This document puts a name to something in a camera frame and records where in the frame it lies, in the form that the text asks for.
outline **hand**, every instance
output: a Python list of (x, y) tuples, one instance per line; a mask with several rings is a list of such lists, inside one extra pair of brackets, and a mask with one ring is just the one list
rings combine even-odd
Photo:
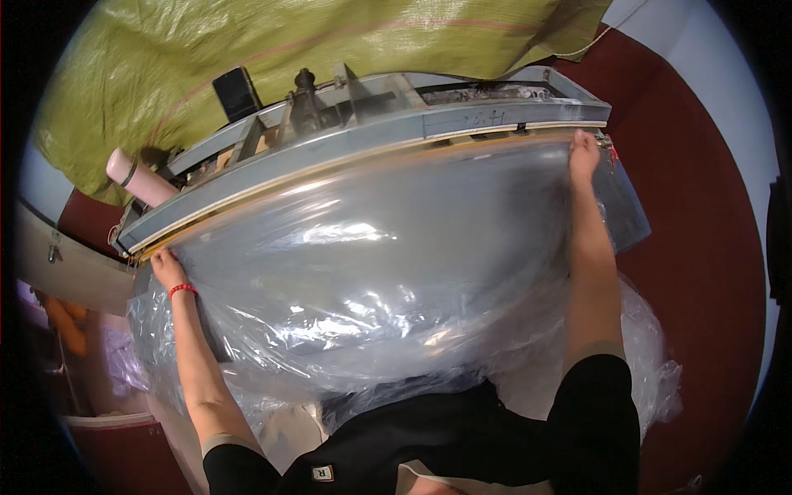
[(596, 138), (591, 132), (581, 129), (575, 131), (569, 144), (569, 178), (591, 184), (592, 175), (597, 163), (600, 162), (600, 149)]
[(154, 269), (154, 275), (159, 283), (164, 285), (167, 290), (177, 285), (189, 284), (181, 263), (167, 246), (157, 249), (157, 252), (151, 257), (151, 268)]

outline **black t-shirt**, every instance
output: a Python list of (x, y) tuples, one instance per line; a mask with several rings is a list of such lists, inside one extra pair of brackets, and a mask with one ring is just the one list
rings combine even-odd
[(511, 487), (549, 480), (557, 494), (636, 493), (640, 430), (630, 385), (623, 359), (598, 354), (567, 372), (547, 421), (509, 411), (487, 381), (362, 413), (283, 477), (235, 444), (212, 448), (204, 470), (212, 495), (394, 495), (399, 465), (416, 460), (444, 478)]

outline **red bracelet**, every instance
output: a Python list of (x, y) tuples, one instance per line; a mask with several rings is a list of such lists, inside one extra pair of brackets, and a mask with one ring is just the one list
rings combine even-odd
[(172, 288), (172, 289), (170, 289), (168, 291), (168, 299), (172, 299), (173, 298), (173, 294), (176, 291), (180, 291), (181, 289), (186, 289), (188, 291), (191, 291), (193, 294), (198, 295), (198, 291), (192, 285), (190, 285), (190, 284), (178, 284), (176, 287), (174, 287), (174, 288)]

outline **person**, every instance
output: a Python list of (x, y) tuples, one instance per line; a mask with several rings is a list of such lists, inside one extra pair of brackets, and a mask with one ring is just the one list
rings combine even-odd
[(619, 280), (592, 187), (600, 152), (579, 129), (569, 150), (565, 374), (546, 421), (509, 411), (485, 381), (352, 417), (280, 476), (226, 388), (184, 270), (160, 249), (151, 264), (171, 289), (179, 380), (211, 493), (636, 493), (640, 432)]

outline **tarp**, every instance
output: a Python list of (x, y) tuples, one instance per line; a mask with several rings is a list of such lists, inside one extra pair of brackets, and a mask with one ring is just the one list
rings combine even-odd
[[(496, 78), (584, 47), (611, 0), (104, 0), (81, 25), (42, 100), (33, 140), (83, 193), (130, 198), (105, 176), (116, 147), (189, 148), (227, 123), (211, 82), (245, 66), (263, 104), (303, 67), (346, 63)], [(582, 54), (572, 57), (580, 58)]]

